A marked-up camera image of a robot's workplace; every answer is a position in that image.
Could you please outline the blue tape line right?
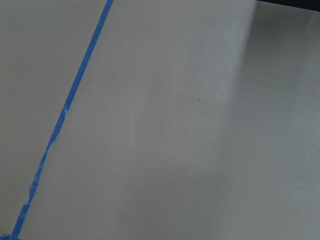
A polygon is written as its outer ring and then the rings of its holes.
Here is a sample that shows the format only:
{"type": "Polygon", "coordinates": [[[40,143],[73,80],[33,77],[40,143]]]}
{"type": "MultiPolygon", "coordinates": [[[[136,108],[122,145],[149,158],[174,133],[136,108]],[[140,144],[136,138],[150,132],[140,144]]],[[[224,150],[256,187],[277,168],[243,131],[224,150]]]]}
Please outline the blue tape line right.
{"type": "Polygon", "coordinates": [[[57,121],[55,123],[55,126],[52,130],[52,133],[50,135],[50,138],[48,140],[48,143],[46,145],[46,148],[44,150],[44,153],[42,155],[42,158],[37,166],[37,169],[36,169],[36,172],[34,174],[34,177],[32,179],[32,182],[29,186],[29,189],[28,189],[28,199],[27,201],[22,205],[21,207],[21,210],[19,212],[19,215],[17,217],[17,220],[14,224],[14,227],[11,231],[10,234],[3,234],[0,236],[0,238],[2,240],[18,240],[19,239],[19,235],[21,233],[21,230],[23,228],[23,225],[25,223],[25,220],[26,220],[26,217],[27,217],[27,214],[28,214],[28,211],[30,209],[30,206],[32,204],[32,201],[33,201],[33,198],[34,196],[36,195],[36,192],[37,192],[37,188],[38,188],[38,185],[39,185],[39,182],[40,182],[40,179],[41,179],[41,176],[42,176],[42,172],[44,170],[44,166],[45,166],[45,163],[46,163],[46,160],[47,160],[47,157],[48,157],[48,153],[50,151],[50,148],[51,146],[56,142],[60,132],[61,132],[61,129],[63,127],[63,124],[64,124],[64,121],[66,119],[66,116],[67,116],[67,113],[73,103],[73,100],[74,100],[74,97],[77,93],[77,90],[78,90],[78,87],[82,81],[82,78],[83,78],[83,75],[86,71],[86,68],[87,68],[87,65],[90,61],[90,58],[92,56],[92,53],[95,49],[95,46],[97,44],[97,41],[99,39],[99,36],[100,36],[100,33],[103,29],[103,26],[105,24],[105,21],[108,17],[108,14],[110,12],[110,9],[113,5],[113,1],[112,0],[107,0],[105,2],[105,5],[103,7],[103,10],[101,12],[101,15],[98,19],[98,22],[96,24],[96,27],[94,29],[94,32],[93,32],[93,35],[90,39],[90,42],[88,44],[88,47],[85,51],[85,54],[82,58],[82,61],[80,63],[80,66],[78,68],[78,71],[76,73],[76,76],[74,78],[74,81],[70,87],[70,90],[69,90],[69,93],[65,99],[65,102],[64,102],[64,105],[61,109],[61,112],[59,114],[59,117],[57,118],[57,121]]]}

